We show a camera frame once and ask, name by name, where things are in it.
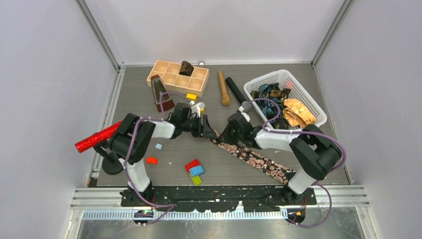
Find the black pink floral tie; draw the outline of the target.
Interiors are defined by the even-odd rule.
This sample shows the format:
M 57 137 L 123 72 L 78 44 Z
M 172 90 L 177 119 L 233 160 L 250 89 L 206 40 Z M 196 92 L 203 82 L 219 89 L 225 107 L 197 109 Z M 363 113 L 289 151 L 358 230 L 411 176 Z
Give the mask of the black pink floral tie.
M 220 134 L 216 130 L 214 133 L 216 134 L 216 137 L 207 138 L 213 145 L 223 149 L 231 156 L 253 167 L 259 172 L 271 177 L 282 185 L 287 185 L 287 183 L 297 173 L 296 170 L 278 163 L 266 156 L 263 156 L 262 154 L 251 150 L 246 146 L 241 146 L 239 144 L 228 144 L 226 142 L 219 141 L 218 137 Z

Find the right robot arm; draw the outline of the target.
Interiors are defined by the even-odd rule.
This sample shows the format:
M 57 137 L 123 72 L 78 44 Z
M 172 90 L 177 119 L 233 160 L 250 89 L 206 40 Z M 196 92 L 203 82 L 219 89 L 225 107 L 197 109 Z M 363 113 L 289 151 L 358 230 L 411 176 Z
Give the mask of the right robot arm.
M 282 190 L 285 200 L 293 205 L 304 198 L 308 187 L 325 179 L 346 160 L 344 147 L 314 124 L 301 130 L 271 129 L 253 126 L 246 113 L 234 113 L 227 121 L 226 128 L 216 139 L 218 143 L 241 142 L 248 148 L 285 150 L 295 155 L 301 167 Z

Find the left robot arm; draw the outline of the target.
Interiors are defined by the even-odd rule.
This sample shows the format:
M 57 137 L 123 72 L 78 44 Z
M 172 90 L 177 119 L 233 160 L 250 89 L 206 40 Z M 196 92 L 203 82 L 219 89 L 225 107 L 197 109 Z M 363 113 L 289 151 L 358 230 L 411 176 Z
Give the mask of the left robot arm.
M 104 159 L 102 169 L 116 175 L 122 171 L 129 176 L 128 186 L 134 192 L 133 199 L 141 206 L 152 202 L 149 190 L 152 182 L 147 176 L 143 157 L 153 138 L 175 139 L 183 132 L 193 137 L 215 138 L 207 115 L 194 111 L 202 103 L 177 103 L 166 119 L 152 120 L 129 113 L 111 137 L 94 146 Z

